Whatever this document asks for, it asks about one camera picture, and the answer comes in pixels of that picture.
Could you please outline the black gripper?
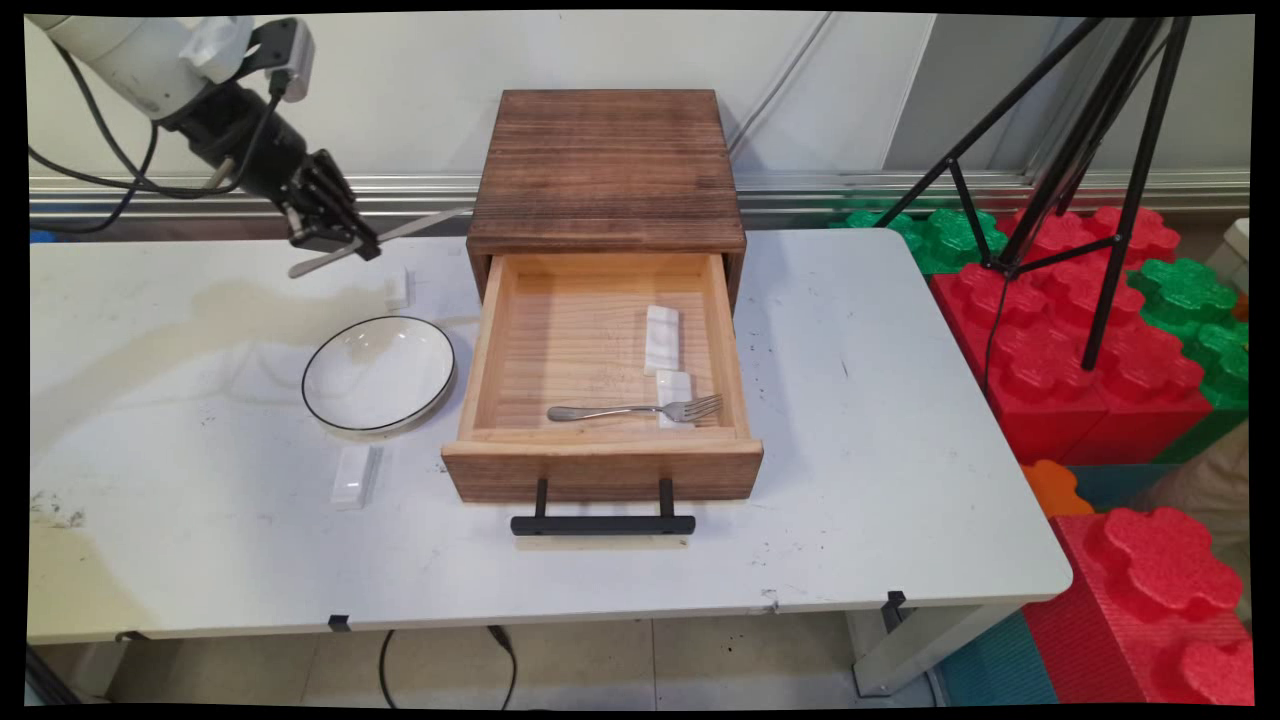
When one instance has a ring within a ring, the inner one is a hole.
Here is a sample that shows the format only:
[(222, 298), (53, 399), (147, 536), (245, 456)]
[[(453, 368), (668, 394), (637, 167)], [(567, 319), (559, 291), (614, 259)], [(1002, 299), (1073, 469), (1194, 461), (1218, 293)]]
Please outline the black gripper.
[[(230, 182), (287, 206), (289, 242), (312, 252), (355, 246), (365, 261), (381, 255), (378, 233), (361, 217), (355, 191), (328, 150), (307, 154), (303, 137), (278, 113), (287, 82), (269, 82), (269, 100), (238, 83), (209, 86), (160, 126), (182, 135), (192, 154), (219, 168), (234, 160)], [(303, 195), (293, 178), (303, 165)]]

